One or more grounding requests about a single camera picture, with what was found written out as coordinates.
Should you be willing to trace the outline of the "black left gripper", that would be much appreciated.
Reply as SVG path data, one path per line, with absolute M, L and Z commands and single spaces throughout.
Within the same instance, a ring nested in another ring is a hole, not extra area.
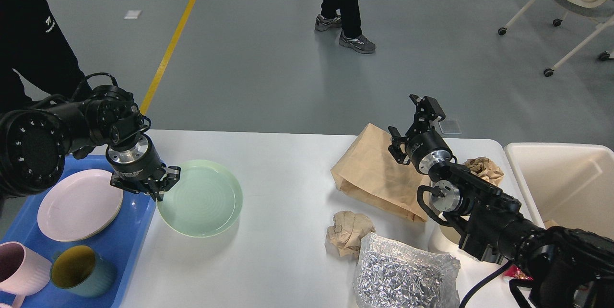
M 108 147 L 106 159 L 113 168 L 110 185 L 118 189 L 143 193 L 154 201 L 163 201 L 163 194 L 180 180 L 179 166 L 163 166 L 151 138 L 140 135 L 130 149 L 119 151 Z

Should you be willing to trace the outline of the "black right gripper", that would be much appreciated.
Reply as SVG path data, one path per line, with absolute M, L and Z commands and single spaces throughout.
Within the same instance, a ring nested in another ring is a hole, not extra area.
M 428 175 L 432 166 L 449 162 L 453 157 L 443 138 L 434 131 L 436 123 L 447 116 L 435 98 L 410 94 L 410 100 L 416 106 L 413 124 L 403 137 L 396 127 L 388 126 L 391 135 L 388 151 L 398 164 L 412 164 L 417 172 Z

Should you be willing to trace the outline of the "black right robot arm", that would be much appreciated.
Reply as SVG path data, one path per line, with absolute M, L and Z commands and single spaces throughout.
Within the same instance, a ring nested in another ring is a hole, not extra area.
M 436 99 L 410 95 L 416 105 L 405 135 L 389 127 L 395 161 L 413 165 L 434 186 L 420 186 L 417 203 L 439 225 L 460 235 L 459 248 L 480 261 L 507 263 L 476 284 L 460 306 L 485 284 L 516 266 L 528 280 L 512 279 L 520 308 L 611 308 L 613 241 L 594 232 L 538 227 L 520 213 L 520 202 L 458 164 L 435 124 L 445 119 Z

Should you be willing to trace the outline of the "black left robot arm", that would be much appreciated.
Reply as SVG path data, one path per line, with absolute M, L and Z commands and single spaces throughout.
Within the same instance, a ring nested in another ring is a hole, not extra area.
M 1 116 L 1 200 L 39 194 L 61 178 L 68 155 L 86 157 L 106 146 L 112 166 L 110 185 L 162 201 L 180 179 L 178 166 L 160 159 L 132 93 L 116 78 L 82 101 L 52 95 Z

